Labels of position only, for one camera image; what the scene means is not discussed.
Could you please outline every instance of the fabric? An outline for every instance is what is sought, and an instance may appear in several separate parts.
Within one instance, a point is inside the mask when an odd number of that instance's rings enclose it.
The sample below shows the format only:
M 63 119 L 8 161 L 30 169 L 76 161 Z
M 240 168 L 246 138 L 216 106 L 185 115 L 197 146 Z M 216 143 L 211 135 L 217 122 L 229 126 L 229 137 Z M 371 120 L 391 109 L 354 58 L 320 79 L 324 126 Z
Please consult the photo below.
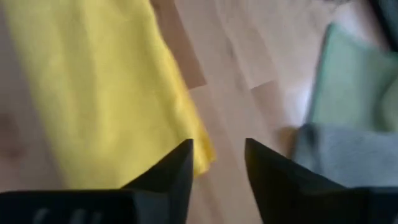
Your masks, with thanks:
M 345 187 L 397 187 L 398 135 L 306 124 L 292 160 Z
M 366 46 L 332 24 L 307 118 L 363 131 L 398 131 L 398 56 Z
M 53 153 L 70 188 L 118 188 L 194 139 L 213 148 L 148 0 L 3 0 Z

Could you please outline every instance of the yellow towel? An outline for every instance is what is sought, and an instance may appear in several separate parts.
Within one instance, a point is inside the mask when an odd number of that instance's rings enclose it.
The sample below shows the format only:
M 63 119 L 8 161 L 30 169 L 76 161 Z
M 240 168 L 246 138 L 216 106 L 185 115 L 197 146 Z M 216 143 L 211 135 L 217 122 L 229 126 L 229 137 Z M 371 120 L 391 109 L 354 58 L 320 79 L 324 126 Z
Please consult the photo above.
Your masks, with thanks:
M 149 0 L 2 0 L 65 181 L 120 187 L 186 138 L 213 148 Z

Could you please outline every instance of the green cloth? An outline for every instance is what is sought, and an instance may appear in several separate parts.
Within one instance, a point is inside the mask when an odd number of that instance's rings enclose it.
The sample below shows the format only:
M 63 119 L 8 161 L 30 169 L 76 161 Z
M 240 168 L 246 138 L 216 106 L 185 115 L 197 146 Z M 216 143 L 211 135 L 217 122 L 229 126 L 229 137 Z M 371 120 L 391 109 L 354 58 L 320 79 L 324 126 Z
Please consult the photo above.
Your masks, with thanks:
M 395 53 L 369 47 L 331 24 L 307 122 L 398 131 L 397 75 Z

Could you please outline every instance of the yellow cloth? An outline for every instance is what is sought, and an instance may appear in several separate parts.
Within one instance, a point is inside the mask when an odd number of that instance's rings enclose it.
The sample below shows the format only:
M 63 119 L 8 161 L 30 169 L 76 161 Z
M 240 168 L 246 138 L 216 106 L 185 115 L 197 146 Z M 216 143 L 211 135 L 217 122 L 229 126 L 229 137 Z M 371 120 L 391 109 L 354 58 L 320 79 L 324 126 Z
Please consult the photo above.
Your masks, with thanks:
M 149 0 L 3 0 L 66 183 L 120 187 L 186 138 L 199 174 L 213 148 Z

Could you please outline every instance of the wooden floor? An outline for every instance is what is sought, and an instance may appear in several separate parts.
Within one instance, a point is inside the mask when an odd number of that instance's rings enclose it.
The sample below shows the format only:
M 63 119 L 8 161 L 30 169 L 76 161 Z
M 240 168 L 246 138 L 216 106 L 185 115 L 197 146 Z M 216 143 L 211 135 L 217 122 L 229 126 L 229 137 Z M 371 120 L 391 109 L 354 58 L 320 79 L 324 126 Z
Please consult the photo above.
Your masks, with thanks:
M 357 29 L 355 19 L 363 21 L 368 9 L 358 1 L 339 6 L 322 0 L 152 5 L 218 155 L 194 183 L 188 223 L 260 223 L 246 177 L 245 138 L 289 154 L 292 128 L 307 112 L 327 25 L 336 18 Z

